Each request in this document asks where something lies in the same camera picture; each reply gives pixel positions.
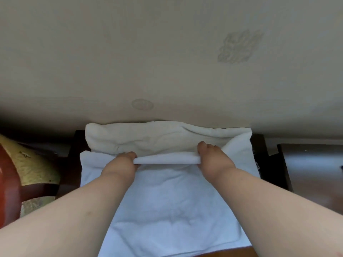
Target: person's left hand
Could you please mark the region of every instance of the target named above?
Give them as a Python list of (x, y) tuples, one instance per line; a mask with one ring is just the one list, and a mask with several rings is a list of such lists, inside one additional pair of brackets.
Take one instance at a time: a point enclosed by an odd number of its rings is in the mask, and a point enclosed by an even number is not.
[(139, 165), (133, 164), (135, 158), (137, 158), (137, 155), (133, 151), (119, 154), (105, 166), (101, 175), (117, 174), (132, 183), (139, 167)]

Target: towel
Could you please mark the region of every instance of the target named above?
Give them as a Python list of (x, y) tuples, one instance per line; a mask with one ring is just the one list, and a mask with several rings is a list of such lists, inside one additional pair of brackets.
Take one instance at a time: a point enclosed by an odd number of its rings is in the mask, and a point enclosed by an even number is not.
[(97, 152), (81, 153), (84, 185), (124, 151), (144, 164), (120, 204), (99, 256), (194, 256), (251, 243), (233, 212), (195, 165), (204, 140), (221, 146), (238, 168), (259, 176), (249, 128), (210, 129), (178, 122), (86, 126)]

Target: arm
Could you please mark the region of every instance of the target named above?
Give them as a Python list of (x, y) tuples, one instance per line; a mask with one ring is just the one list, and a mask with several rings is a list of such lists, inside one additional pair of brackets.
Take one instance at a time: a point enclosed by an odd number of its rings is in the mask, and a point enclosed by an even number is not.
[(134, 152), (119, 155), (101, 176), (0, 230), (2, 256), (97, 256), (135, 178)]
[(199, 143), (199, 166), (234, 212), (260, 257), (343, 256), (343, 216), (237, 169)]

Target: hand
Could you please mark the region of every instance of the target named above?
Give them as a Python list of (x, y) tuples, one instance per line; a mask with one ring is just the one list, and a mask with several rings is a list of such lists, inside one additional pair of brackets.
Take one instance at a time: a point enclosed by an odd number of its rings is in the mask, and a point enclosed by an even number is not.
[(223, 171), (236, 168), (234, 162), (219, 148), (200, 142), (198, 152), (201, 164), (198, 165), (205, 179), (212, 183)]
[(119, 154), (105, 166), (101, 175), (118, 174), (132, 184), (139, 167), (139, 165), (133, 164), (135, 158), (137, 158), (137, 155), (133, 151)]

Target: person's left arm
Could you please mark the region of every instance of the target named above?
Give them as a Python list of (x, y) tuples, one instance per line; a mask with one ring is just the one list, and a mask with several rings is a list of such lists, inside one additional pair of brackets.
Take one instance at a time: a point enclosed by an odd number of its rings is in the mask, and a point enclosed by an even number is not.
[(135, 178), (136, 157), (119, 155), (92, 182), (0, 229), (1, 255), (97, 256)]

